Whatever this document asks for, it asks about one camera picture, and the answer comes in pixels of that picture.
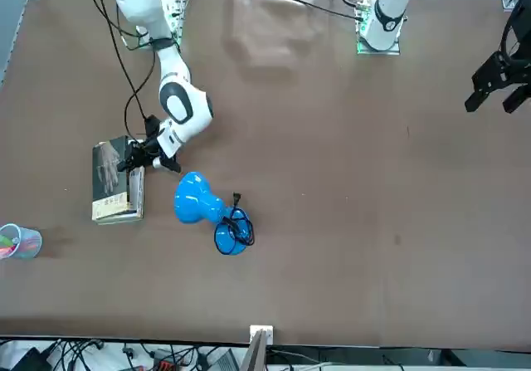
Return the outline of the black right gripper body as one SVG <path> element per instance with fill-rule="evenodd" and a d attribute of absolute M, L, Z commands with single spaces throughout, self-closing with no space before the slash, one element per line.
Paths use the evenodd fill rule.
<path fill-rule="evenodd" d="M 130 155 L 143 156 L 144 166 L 142 167 L 152 166 L 153 168 L 165 168 L 175 173 L 181 172 L 181 165 L 178 163 L 177 155 L 168 157 L 156 139 L 148 139 L 146 143 L 128 139 L 126 157 Z"/>

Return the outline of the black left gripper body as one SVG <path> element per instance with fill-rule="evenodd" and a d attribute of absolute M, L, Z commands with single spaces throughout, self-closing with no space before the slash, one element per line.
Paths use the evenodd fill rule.
<path fill-rule="evenodd" d="M 507 39 L 512 32 L 515 53 L 507 50 Z M 530 65 L 530 1 L 518 1 L 507 20 L 501 37 L 501 57 L 511 70 L 523 70 Z"/>

